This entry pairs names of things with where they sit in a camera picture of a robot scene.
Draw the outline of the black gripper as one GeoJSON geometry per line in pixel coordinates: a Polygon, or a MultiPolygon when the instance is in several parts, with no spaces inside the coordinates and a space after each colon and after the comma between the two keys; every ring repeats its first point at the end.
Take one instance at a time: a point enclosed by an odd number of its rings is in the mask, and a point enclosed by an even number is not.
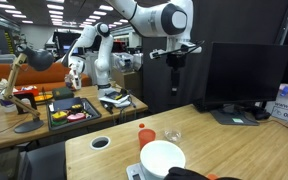
{"type": "Polygon", "coordinates": [[[171,95],[176,96],[180,82],[179,69],[185,66],[185,56],[169,54],[166,63],[171,68],[171,95]]]}

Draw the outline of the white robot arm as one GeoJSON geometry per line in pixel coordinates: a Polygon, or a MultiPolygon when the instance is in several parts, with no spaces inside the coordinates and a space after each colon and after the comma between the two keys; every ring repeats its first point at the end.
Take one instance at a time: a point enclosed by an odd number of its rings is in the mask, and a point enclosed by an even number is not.
{"type": "Polygon", "coordinates": [[[191,30],[194,8],[192,0],[169,0],[152,7],[142,7],[135,0],[105,0],[143,37],[166,37],[166,49],[155,49],[149,56],[158,59],[166,55],[171,70],[171,95],[178,92],[180,73],[189,53],[200,53],[203,41],[193,43],[191,30]]]}

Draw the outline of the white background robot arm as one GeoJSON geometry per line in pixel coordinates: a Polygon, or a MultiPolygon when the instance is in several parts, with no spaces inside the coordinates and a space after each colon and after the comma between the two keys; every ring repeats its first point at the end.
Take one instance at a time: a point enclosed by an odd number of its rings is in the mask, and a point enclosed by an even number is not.
{"type": "Polygon", "coordinates": [[[128,106],[130,96],[123,96],[117,92],[109,82],[110,55],[113,47],[113,36],[107,24],[97,23],[95,26],[86,25],[79,38],[73,41],[69,50],[62,58],[62,64],[70,68],[69,74],[73,87],[76,90],[81,88],[81,73],[84,70],[84,61],[73,56],[73,51],[80,47],[91,47],[95,37],[101,37],[101,43],[97,59],[94,62],[95,74],[98,87],[98,99],[112,103],[115,107],[128,106]]]}

